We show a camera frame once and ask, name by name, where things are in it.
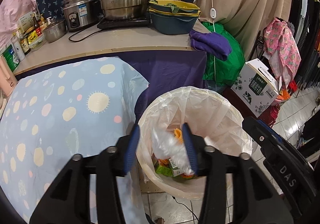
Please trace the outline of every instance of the pink fabric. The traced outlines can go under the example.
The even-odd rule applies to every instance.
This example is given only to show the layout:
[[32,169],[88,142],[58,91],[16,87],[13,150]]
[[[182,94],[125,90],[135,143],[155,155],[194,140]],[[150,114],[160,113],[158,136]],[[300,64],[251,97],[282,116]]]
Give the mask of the pink fabric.
[[285,21],[274,18],[266,27],[264,51],[275,78],[283,76],[287,87],[297,73],[301,58],[292,32]]
[[16,21],[36,8],[36,0],[3,0],[0,5],[0,49],[12,38]]

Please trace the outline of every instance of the pink curtain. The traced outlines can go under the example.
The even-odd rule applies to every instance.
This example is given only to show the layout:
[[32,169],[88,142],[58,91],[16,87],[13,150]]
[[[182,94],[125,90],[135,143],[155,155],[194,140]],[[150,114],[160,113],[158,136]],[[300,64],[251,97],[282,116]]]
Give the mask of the pink curtain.
[[36,8],[36,0],[3,0],[0,5],[0,49],[12,38],[19,17]]

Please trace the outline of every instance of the white canister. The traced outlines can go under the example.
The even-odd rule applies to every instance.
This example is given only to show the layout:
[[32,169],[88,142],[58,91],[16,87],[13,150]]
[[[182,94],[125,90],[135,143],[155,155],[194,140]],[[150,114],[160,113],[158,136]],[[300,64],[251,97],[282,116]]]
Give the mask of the white canister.
[[18,37],[16,36],[16,34],[14,33],[13,34],[13,37],[11,39],[11,42],[12,42],[12,45],[14,47],[14,50],[19,58],[19,60],[23,60],[26,56],[25,54],[23,53],[23,50],[22,50],[22,47],[20,45],[20,41],[18,39]]

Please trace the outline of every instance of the screw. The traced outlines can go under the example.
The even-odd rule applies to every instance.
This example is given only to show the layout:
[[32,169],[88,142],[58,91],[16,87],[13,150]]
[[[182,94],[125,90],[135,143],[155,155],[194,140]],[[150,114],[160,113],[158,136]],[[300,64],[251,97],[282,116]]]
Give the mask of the screw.
[[206,152],[214,152],[216,149],[210,145],[207,145],[205,148],[204,148],[204,151]]
[[79,161],[80,159],[82,159],[82,155],[77,153],[72,157],[72,160],[74,161]]
[[243,152],[240,154],[240,158],[243,160],[249,160],[250,159],[250,155],[248,155],[247,153]]
[[107,148],[107,152],[109,153],[113,153],[113,152],[116,152],[117,151],[117,148],[115,146],[110,146]]

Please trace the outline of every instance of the purple towel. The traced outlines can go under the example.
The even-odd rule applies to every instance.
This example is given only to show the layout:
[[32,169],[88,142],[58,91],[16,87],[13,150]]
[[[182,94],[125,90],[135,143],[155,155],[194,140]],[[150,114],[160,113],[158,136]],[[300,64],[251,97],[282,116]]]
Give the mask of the purple towel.
[[205,51],[222,61],[226,61],[232,51],[228,40],[218,33],[201,33],[192,30],[189,35],[192,48],[198,51]]

